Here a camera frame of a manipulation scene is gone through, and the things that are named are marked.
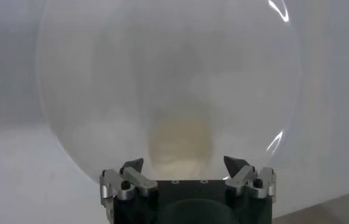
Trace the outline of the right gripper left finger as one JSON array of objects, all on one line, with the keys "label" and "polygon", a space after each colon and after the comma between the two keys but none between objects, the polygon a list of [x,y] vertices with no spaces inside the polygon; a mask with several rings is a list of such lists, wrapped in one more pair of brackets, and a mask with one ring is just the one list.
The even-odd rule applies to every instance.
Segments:
[{"label": "right gripper left finger", "polygon": [[100,203],[103,207],[114,198],[132,200],[138,194],[150,197],[158,190],[158,181],[148,179],[141,171],[142,158],[126,161],[117,172],[114,169],[103,170],[99,177]]}]

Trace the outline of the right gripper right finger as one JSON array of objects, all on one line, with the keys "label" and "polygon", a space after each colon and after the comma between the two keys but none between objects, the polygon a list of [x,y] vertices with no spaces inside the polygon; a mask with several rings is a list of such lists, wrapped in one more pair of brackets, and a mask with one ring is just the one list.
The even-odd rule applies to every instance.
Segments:
[{"label": "right gripper right finger", "polygon": [[236,196],[248,191],[252,198],[271,198],[276,202],[277,173],[273,168],[263,167],[258,172],[246,160],[231,156],[224,156],[224,164],[229,174],[224,179],[225,185],[234,189]]}]

